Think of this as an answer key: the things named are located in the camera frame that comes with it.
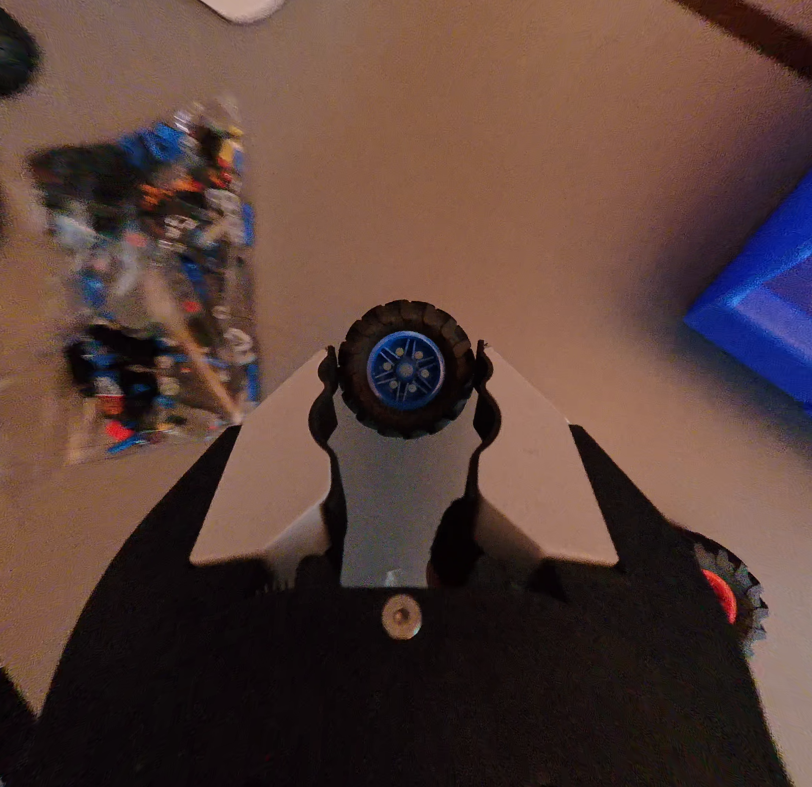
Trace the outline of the blue storage bin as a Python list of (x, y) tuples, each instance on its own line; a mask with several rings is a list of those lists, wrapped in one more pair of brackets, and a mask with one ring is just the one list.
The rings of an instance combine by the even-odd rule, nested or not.
[(810, 172), (696, 299), (684, 323), (810, 416)]

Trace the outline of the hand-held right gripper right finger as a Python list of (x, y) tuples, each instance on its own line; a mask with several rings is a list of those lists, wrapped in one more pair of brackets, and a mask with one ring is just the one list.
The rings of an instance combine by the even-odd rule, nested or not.
[(480, 441), (434, 535), (431, 586), (557, 587), (559, 564), (616, 568), (568, 419), (483, 341), (474, 381)]

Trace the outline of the clear bag of toy bricks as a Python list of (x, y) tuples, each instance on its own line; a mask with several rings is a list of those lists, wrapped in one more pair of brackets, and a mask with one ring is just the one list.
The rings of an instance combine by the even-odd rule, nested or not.
[(43, 149), (28, 166), (56, 260), (57, 457), (78, 465), (240, 425), (261, 398), (261, 349), (236, 102)]

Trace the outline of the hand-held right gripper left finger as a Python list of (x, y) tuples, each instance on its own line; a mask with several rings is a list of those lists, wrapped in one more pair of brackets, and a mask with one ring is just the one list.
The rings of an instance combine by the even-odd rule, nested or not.
[(239, 427), (192, 548), (198, 568), (259, 561), (293, 587), (299, 565), (328, 559), (340, 576), (348, 509), (330, 438), (338, 419), (336, 350), (317, 352)]

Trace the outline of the black tyre red hub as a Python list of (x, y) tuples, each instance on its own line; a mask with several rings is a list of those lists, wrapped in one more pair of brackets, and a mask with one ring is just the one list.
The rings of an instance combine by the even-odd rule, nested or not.
[(724, 611), (746, 660), (751, 660), (757, 642), (766, 638), (769, 609), (763, 587), (745, 562), (715, 540), (678, 527), (691, 547), (706, 582)]
[(24, 91), (40, 61), (41, 51), (32, 34), (1, 8), (1, 99)]

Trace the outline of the black tyre blue hub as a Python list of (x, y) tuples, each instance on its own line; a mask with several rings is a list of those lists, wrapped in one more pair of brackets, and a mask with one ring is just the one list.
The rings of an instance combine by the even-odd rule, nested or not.
[(397, 300), (366, 312), (338, 350), (344, 403), (366, 428), (389, 438), (434, 435), (463, 411), (475, 355), (455, 318)]

